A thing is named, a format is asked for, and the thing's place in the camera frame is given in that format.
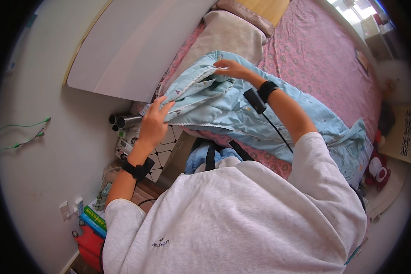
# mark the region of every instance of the person's left hand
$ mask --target person's left hand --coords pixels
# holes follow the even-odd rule
[[[152,149],[164,138],[167,131],[167,123],[164,123],[164,118],[175,102],[169,102],[160,109],[161,103],[166,99],[166,96],[161,96],[154,100],[154,103],[149,107],[148,113],[142,119],[140,134],[137,142],[141,146],[146,146]]]

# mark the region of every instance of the red stuffed toy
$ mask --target red stuffed toy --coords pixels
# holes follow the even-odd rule
[[[391,170],[387,169],[387,156],[379,154],[376,148],[373,148],[371,153],[370,161],[366,168],[366,175],[366,184],[376,185],[379,191],[387,184],[388,178],[391,175]]]

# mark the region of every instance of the jeans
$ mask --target jeans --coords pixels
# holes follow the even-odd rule
[[[187,158],[186,169],[184,170],[185,174],[193,174],[200,165],[205,163],[208,148],[211,145],[215,145],[214,142],[210,140],[201,140],[201,141],[202,143],[196,148],[195,148],[195,144],[192,146],[192,151],[190,152],[190,155]],[[224,149],[221,149],[220,151],[218,150],[219,149],[215,151],[215,163],[221,161],[222,159],[230,157],[230,156],[235,156],[240,161],[242,161],[242,158],[239,156],[239,154],[236,153],[234,149],[224,148]]]

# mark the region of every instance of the green book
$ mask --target green book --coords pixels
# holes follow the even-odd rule
[[[101,218],[98,214],[96,214],[91,208],[86,206],[84,208],[84,213],[90,217],[98,226],[100,226],[103,230],[106,231],[106,223],[103,218]]]

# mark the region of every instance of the window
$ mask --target window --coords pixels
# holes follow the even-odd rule
[[[368,0],[327,1],[329,1],[329,3],[331,3],[351,25],[359,23],[372,14],[376,14],[375,9],[368,2]]]

